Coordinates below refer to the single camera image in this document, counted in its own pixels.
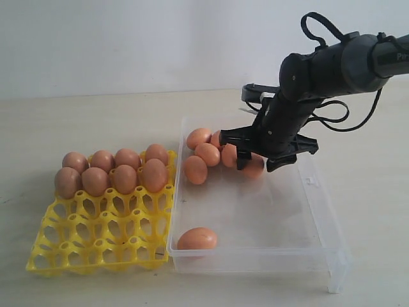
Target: plastic egg tray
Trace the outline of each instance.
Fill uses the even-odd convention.
[[[78,191],[73,199],[56,194],[42,219],[26,266],[44,276],[91,274],[103,267],[156,269],[168,261],[166,240],[173,206],[176,153],[168,151],[169,181],[150,193],[140,182],[134,192],[109,188],[100,197]],[[141,153],[144,165],[144,152]]]

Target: white wall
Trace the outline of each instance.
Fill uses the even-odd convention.
[[[277,84],[282,59],[316,45],[303,14],[402,36],[408,9],[406,0],[0,0],[0,98]]]

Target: transparent plastic box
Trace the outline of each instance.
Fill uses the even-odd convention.
[[[351,257],[325,185],[309,153],[257,180],[237,176],[223,165],[209,169],[203,185],[192,185],[181,170],[192,150],[189,133],[250,125],[254,116],[185,118],[175,183],[167,250],[176,272],[302,272],[327,271],[328,291],[339,293]],[[180,236],[195,227],[218,235],[212,250],[177,250]]]

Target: black robotic arm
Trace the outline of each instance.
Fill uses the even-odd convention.
[[[308,17],[322,23],[340,42],[327,46],[323,38],[314,36],[306,25]],[[284,59],[279,72],[279,87],[245,85],[242,100],[247,104],[261,104],[253,124],[220,133],[222,145],[236,145],[238,169],[245,167],[251,159],[251,152],[267,158],[269,172],[295,163],[299,153],[315,154],[317,141],[298,134],[305,124],[318,120],[338,132],[361,128],[372,116],[389,78],[409,73],[409,35],[401,38],[384,33],[377,36],[360,35],[359,32],[344,35],[315,12],[302,17],[301,27],[308,38],[320,45],[311,54],[292,53]],[[376,91],[373,107],[362,123],[349,129],[328,124],[343,122],[349,110],[344,102],[324,102],[325,99]],[[347,113],[338,119],[314,114],[316,108],[329,104],[341,104]]]

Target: white table surface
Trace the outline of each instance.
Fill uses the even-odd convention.
[[[373,94],[345,97],[347,125],[358,123]],[[185,115],[235,113],[240,91],[197,91],[0,102],[1,306],[409,306],[409,81],[385,87],[372,120],[350,133],[318,123],[314,156],[327,179],[354,257],[342,294],[321,274],[201,276],[172,272],[45,279],[25,271],[53,177],[71,150],[177,150]],[[321,114],[336,115],[343,110]]]

